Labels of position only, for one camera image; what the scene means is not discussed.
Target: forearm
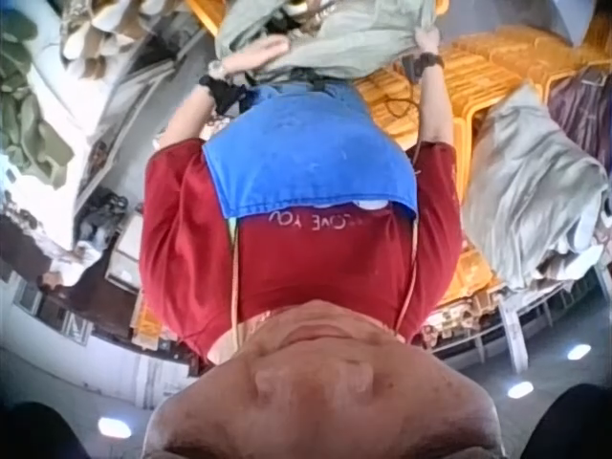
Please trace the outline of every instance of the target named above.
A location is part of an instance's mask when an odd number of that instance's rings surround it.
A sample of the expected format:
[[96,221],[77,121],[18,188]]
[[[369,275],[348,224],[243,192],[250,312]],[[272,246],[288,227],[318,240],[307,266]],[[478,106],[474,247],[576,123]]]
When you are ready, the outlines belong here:
[[170,119],[160,139],[160,148],[198,138],[202,128],[210,120],[214,107],[210,90],[204,86],[196,86]]
[[452,107],[444,70],[439,65],[427,67],[421,80],[421,140],[453,145]]

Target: green-gray cloth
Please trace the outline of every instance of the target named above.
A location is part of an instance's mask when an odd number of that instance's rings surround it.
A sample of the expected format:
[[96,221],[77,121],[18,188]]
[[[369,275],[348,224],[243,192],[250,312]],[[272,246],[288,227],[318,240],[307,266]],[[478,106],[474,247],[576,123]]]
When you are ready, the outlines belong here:
[[[216,39],[223,58],[264,35],[268,21],[287,0],[228,0]],[[415,46],[414,31],[435,20],[435,0],[339,0],[315,36],[292,41],[290,52],[251,76],[257,81],[289,79],[294,68],[322,77],[366,77]]]

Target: person's left hand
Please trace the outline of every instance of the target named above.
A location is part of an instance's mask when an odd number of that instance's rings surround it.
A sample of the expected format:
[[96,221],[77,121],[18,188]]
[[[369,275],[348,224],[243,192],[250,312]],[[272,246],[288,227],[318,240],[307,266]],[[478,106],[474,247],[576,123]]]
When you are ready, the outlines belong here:
[[290,42],[285,35],[269,35],[253,41],[241,51],[229,55],[221,62],[229,75],[258,69],[289,52]]

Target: black wristband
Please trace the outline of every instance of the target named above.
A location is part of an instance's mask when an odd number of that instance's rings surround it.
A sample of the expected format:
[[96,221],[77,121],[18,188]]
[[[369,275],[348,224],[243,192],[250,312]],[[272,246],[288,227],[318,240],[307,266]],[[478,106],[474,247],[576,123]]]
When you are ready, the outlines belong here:
[[210,90],[210,94],[217,105],[216,112],[218,115],[225,115],[231,106],[247,93],[247,89],[244,86],[230,84],[208,75],[202,76],[199,84]]

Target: red t-shirt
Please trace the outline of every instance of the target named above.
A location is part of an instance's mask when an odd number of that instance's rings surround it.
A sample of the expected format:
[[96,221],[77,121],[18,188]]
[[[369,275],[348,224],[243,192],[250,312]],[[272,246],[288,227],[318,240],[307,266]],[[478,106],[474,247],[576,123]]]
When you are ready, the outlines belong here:
[[[192,139],[149,161],[141,275],[147,304],[204,357],[231,327],[230,232]],[[420,232],[415,290],[401,325],[411,340],[442,298],[461,251],[455,152],[424,144],[417,170]],[[401,206],[291,208],[240,221],[241,319],[312,299],[389,327],[410,280],[412,223]]]

